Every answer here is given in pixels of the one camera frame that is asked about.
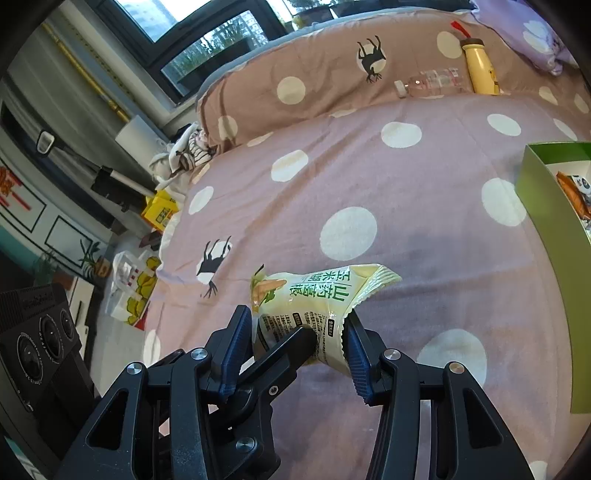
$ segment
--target blue gripper pad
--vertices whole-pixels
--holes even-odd
[[[240,368],[245,360],[245,354],[252,351],[252,315],[248,308],[242,312],[238,326],[234,331],[232,340],[224,357],[221,370],[222,381],[220,383],[219,395],[226,401],[236,390],[236,383],[240,374]]]
[[[357,395],[363,398],[365,403],[370,403],[374,398],[374,389],[369,378],[369,360],[365,356],[361,342],[355,329],[348,329],[348,362],[351,377]]]

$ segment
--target building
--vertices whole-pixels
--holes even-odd
[[[177,20],[160,0],[117,0],[152,41],[176,25]]]

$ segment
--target purple pillow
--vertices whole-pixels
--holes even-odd
[[[541,70],[560,75],[567,61],[576,62],[558,35],[522,0],[472,0],[472,13],[483,25],[495,30],[513,50],[528,57]]]

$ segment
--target orange snack package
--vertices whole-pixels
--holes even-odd
[[[570,203],[573,205],[573,208],[577,212],[579,218],[591,219],[591,212],[589,212],[587,209],[587,205],[585,204],[585,201],[583,200],[583,197],[577,186],[574,184],[573,179],[559,171],[556,174],[556,180],[558,181],[560,187],[564,190],[566,196],[569,198]]]

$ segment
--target black speaker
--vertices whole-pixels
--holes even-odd
[[[100,399],[60,284],[0,294],[0,423],[48,478]]]

